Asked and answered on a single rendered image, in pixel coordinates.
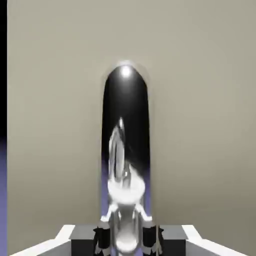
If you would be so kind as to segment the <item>beige cabinet door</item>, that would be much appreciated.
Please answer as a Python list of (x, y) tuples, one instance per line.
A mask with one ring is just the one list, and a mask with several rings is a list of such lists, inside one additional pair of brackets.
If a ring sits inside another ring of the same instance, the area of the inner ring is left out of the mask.
[(100, 214), (106, 73), (148, 81), (161, 224), (256, 256), (256, 0), (8, 0), (7, 252)]

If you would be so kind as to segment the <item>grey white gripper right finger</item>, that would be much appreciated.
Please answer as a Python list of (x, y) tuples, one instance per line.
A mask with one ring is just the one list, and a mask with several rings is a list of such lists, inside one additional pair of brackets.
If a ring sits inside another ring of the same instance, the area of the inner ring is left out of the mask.
[(247, 256), (203, 238), (192, 224), (159, 225), (159, 256)]

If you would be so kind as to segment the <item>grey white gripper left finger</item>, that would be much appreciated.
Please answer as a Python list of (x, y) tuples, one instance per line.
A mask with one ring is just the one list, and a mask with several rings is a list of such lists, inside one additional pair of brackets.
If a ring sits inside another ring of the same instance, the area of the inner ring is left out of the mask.
[(65, 224), (56, 237), (25, 248), (9, 256), (93, 256), (95, 226)]

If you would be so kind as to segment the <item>curved shiny metal door handle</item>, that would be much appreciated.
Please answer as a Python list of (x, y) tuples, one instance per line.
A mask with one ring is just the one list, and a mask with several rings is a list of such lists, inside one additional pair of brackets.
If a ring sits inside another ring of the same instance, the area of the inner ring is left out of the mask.
[(105, 73), (101, 114), (95, 253), (160, 256), (152, 210), (148, 81), (133, 61), (121, 60)]

